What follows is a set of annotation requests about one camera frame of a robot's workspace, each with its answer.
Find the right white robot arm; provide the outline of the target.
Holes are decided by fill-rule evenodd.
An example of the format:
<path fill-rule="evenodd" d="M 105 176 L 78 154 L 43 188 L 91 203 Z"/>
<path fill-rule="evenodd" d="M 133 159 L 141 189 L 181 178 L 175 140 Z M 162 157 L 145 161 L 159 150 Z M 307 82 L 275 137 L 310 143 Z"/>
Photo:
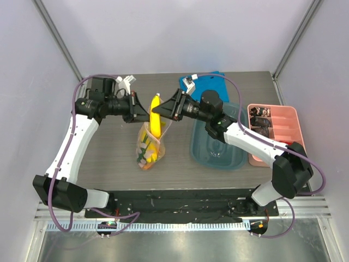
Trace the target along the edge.
<path fill-rule="evenodd" d="M 214 90 L 206 90 L 199 102 L 182 89 L 172 98 L 154 107 L 152 112 L 173 121 L 184 116 L 205 122 L 208 135 L 257 156 L 272 169 L 272 179 L 259 185 L 246 202 L 247 211 L 260 215 L 266 205 L 279 198 L 293 199 L 313 176 L 304 147 L 271 140 L 240 124 L 223 111 L 223 101 Z"/>

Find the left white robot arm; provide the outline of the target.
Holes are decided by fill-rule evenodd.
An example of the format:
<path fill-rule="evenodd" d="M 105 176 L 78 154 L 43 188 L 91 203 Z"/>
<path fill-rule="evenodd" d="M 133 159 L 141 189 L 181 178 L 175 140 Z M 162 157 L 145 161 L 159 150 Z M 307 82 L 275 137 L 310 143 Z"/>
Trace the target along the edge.
<path fill-rule="evenodd" d="M 110 193 L 85 189 L 76 183 L 88 144 L 106 116 L 121 116 L 126 123 L 149 121 L 148 112 L 130 88 L 135 80 L 133 75 L 95 75 L 87 78 L 86 87 L 77 88 L 62 145 L 45 174 L 33 180 L 43 204 L 74 213 L 97 208 L 105 218 L 115 214 L 116 204 Z"/>

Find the green spring onion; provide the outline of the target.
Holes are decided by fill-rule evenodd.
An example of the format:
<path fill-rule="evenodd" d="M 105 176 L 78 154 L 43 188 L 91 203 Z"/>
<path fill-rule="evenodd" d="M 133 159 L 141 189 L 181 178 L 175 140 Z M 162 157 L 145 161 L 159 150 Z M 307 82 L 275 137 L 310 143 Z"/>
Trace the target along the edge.
<path fill-rule="evenodd" d="M 152 161 L 152 153 L 150 153 L 150 150 L 148 149 L 150 145 L 151 145 L 150 139 L 148 138 L 148 135 L 145 134 L 143 139 L 141 140 L 140 147 L 137 150 L 138 163 L 145 165 Z"/>

